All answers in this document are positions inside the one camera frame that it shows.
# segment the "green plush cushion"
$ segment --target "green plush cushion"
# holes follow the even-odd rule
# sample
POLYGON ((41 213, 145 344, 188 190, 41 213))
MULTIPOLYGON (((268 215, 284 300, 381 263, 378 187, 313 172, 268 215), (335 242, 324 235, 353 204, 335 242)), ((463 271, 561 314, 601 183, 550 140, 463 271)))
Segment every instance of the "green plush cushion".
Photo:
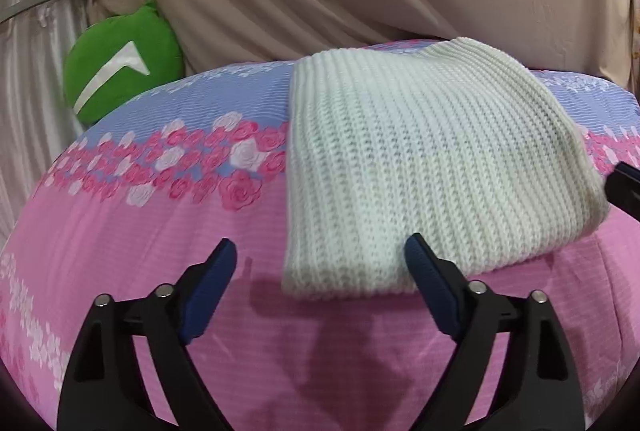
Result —
POLYGON ((91 26, 78 38, 65 60, 67 106, 74 108, 82 90, 107 62, 117 53, 123 53, 123 48, 128 54, 133 49, 138 67, 142 64, 149 74, 122 67, 122 57, 115 58, 107 70, 101 72, 103 78, 94 79, 104 84, 76 111, 83 124, 95 124, 137 94, 184 77, 184 62, 175 34, 169 23, 158 15, 155 2, 149 1, 133 14, 111 17, 91 26), (130 42, 135 48, 127 46, 130 42))

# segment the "pink bedsheet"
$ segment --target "pink bedsheet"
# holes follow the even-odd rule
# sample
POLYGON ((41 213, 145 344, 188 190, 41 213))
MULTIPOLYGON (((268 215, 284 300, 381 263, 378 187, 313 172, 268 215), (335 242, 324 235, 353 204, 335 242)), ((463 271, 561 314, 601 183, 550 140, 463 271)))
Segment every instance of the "pink bedsheet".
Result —
MULTIPOLYGON (((117 300, 145 296, 228 237, 238 246, 238 269, 189 350, 232 426, 409 429, 452 342, 418 295, 316 303, 285 297, 286 124, 265 127, 236 111, 206 123, 194 128, 176 119, 148 136, 115 138, 98 124, 94 143, 74 144, 43 176, 0 254, 0 356, 13 378, 54 426, 68 356, 92 300, 103 292, 117 300), (195 162, 200 175, 190 174, 195 162), (223 172, 223 165, 230 167, 223 172)), ((625 156, 637 164, 636 131, 631 138, 585 136, 602 171, 625 156)), ((549 294, 589 419, 640 354, 639 247, 640 223, 612 208, 592 236, 482 276, 498 293, 549 294)), ((505 343, 496 344, 474 419, 488 408, 505 343)), ((152 403, 172 420, 146 343, 137 345, 152 403)))

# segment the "bed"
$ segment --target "bed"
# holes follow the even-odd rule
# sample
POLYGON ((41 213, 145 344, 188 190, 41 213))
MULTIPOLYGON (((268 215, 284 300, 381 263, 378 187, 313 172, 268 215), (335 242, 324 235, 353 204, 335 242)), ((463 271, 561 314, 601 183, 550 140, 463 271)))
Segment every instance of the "bed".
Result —
MULTIPOLYGON (((411 53, 427 43, 372 48, 411 53)), ((235 429, 300 429, 310 419, 323 430, 411 424, 452 351, 419 297, 309 304, 280 291, 292 64, 232 64, 142 94, 78 137, 39 180, 0 255, 0 357, 48 425, 92 299, 146 295, 223 236, 238 244, 238 272, 190 353, 235 429), (247 140, 255 143, 232 155, 247 140)), ((580 125, 601 174, 619 160, 638 166, 632 94, 584 74, 535 74, 580 125)), ((638 241, 640 225, 612 208, 593 236, 482 276, 505 294, 548 292, 588 423, 640 355, 638 241)), ((472 419, 488 407, 504 345, 472 419)), ((142 342, 138 353, 154 408, 172 420, 142 342)))

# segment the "ribbed knit fabric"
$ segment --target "ribbed knit fabric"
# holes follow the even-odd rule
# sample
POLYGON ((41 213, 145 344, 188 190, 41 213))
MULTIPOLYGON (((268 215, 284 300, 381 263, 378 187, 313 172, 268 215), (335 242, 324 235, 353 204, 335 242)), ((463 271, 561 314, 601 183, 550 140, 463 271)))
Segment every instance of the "ribbed knit fabric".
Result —
POLYGON ((415 232, 475 274, 561 247, 607 214, 552 94, 471 39, 302 59, 290 109, 282 286, 297 297, 413 291, 402 249, 415 232))

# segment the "metal bolt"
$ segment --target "metal bolt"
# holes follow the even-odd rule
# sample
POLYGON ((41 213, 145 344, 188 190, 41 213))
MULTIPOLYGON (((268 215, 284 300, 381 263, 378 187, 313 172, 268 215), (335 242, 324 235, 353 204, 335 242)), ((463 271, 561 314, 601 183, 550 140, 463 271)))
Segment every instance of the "metal bolt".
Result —
POLYGON ((531 298, 536 303, 546 303, 549 300, 549 297, 542 290, 533 290, 531 298))
POLYGON ((158 297, 169 297, 174 293, 174 286, 169 283, 161 284, 158 288, 156 288, 156 295, 158 297))
POLYGON ((100 294, 97 298, 95 298, 94 305, 103 307, 107 306, 110 302, 111 296, 109 294, 100 294))
POLYGON ((469 283, 469 290, 474 294, 484 294, 486 292, 486 285, 482 281, 471 281, 471 283, 469 283))

